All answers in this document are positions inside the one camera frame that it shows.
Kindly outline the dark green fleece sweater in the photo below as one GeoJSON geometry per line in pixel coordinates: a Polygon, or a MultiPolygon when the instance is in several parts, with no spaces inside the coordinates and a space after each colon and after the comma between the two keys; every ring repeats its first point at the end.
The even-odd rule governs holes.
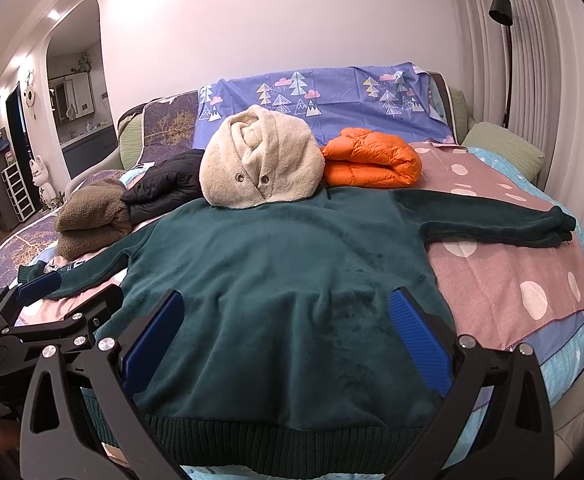
{"type": "Polygon", "coordinates": [[[424,190],[321,188],[308,200],[225,209],[193,200],[61,269],[57,298],[122,274],[116,338],[169,290],[185,317],[139,411],[182,466],[284,478],[384,474],[439,408],[389,317],[409,290],[452,318],[427,248],[475,240],[552,248],[575,219],[424,190]]]}

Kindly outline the light blue bed cover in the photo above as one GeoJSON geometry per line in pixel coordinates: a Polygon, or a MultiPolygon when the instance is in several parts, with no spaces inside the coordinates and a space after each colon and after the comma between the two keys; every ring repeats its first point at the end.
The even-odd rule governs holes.
{"type": "MultiPolygon", "coordinates": [[[[505,158],[481,148],[419,144],[421,188],[548,210],[560,206],[505,158]]],[[[456,330],[482,346],[534,348],[554,417],[555,473],[584,442],[584,230],[532,249],[474,240],[429,245],[429,264],[456,330]]]]}

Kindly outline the brown fleece garment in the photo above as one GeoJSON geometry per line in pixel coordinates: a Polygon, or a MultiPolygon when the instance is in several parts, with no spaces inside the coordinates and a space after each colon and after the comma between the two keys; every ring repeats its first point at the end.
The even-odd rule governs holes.
{"type": "Polygon", "coordinates": [[[74,192],[57,213],[57,254],[75,260],[98,252],[132,232],[132,222],[122,201],[120,180],[104,179],[74,192]]]}

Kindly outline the white shelf rack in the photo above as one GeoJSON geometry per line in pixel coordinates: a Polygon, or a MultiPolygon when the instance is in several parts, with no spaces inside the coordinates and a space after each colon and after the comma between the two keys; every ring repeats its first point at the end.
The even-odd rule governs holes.
{"type": "Polygon", "coordinates": [[[21,171],[16,162],[1,171],[1,177],[7,189],[7,194],[19,222],[28,220],[35,212],[35,207],[28,194],[21,171]]]}

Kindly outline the white lucky cat figurine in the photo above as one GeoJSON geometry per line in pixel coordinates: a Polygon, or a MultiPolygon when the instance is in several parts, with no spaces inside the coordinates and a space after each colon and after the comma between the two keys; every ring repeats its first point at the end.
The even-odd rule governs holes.
{"type": "Polygon", "coordinates": [[[47,208],[53,209],[57,193],[54,191],[50,182],[49,171],[42,156],[35,155],[30,160],[30,173],[32,174],[33,183],[38,190],[40,200],[47,208]]]}

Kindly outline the pink polka-dot bedsheet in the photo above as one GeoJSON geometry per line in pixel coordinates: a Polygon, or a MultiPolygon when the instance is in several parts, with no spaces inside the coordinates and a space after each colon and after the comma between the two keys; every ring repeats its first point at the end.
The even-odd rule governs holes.
{"type": "Polygon", "coordinates": [[[405,288],[459,334],[504,349],[584,313],[576,222],[474,155],[426,148],[423,188],[317,188],[305,200],[223,208],[193,200],[62,271],[25,312],[76,312],[103,287],[120,334],[167,290],[185,299],[178,353],[396,354],[389,314],[405,288]]]}

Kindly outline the black puffer jacket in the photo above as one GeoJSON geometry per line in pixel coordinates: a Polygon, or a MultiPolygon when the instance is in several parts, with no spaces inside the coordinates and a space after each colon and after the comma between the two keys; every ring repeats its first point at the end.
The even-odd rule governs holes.
{"type": "Polygon", "coordinates": [[[203,197],[200,167],[203,150],[189,150],[152,166],[121,197],[133,226],[168,214],[203,197]]]}

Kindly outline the dark purple patterned blanket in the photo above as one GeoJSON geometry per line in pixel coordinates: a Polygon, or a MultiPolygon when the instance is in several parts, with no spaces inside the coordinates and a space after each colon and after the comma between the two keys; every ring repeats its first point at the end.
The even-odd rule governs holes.
{"type": "MultiPolygon", "coordinates": [[[[121,177],[132,185],[132,173],[151,162],[162,162],[192,146],[197,113],[194,91],[142,103],[124,113],[117,125],[115,150],[102,162],[68,183],[70,195],[87,184],[121,177]]],[[[20,266],[28,266],[57,243],[54,211],[36,214],[33,221],[0,243],[0,289],[12,284],[20,266]]]]}

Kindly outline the cream fleece jacket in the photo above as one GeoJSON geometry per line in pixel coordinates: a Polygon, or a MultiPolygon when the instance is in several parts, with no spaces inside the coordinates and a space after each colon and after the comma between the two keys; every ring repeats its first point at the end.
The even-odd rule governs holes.
{"type": "Polygon", "coordinates": [[[199,171],[213,206],[246,209],[312,196],[324,157],[307,122],[252,105],[225,118],[209,139],[199,171]]]}

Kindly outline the green pillow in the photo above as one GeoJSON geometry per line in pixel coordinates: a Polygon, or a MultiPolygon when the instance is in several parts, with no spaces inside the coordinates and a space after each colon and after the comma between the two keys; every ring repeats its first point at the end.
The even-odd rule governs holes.
{"type": "Polygon", "coordinates": [[[462,144],[467,148],[481,148],[505,158],[531,183],[537,181],[544,164],[544,154],[539,148],[491,122],[476,122],[468,130],[462,144]]]}

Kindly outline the orange puffer jacket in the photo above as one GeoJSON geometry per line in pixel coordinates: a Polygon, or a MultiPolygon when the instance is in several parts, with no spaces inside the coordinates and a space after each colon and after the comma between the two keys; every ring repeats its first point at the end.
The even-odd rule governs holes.
{"type": "Polygon", "coordinates": [[[321,152],[323,180],[330,186],[410,188],[421,178],[420,155],[400,136],[344,128],[321,152]]]}

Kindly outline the blue tree-print sheet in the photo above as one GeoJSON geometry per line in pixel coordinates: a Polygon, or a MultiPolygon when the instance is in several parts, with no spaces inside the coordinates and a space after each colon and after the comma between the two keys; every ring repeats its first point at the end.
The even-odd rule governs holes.
{"type": "Polygon", "coordinates": [[[395,134],[408,143],[456,142],[433,77],[406,62],[305,68],[207,84],[199,90],[193,146],[205,148],[224,119],[252,105],[307,122],[321,145],[347,127],[395,134]]]}

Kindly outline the white pleated curtain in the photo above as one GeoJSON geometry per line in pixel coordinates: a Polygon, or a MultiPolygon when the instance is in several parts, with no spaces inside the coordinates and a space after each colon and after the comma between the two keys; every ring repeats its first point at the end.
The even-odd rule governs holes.
{"type": "MultiPolygon", "coordinates": [[[[508,128],[546,155],[539,181],[584,209],[584,0],[510,0],[513,90],[508,128]]],[[[503,28],[491,0],[456,0],[463,84],[478,120],[501,119],[506,92],[503,28]]]]}

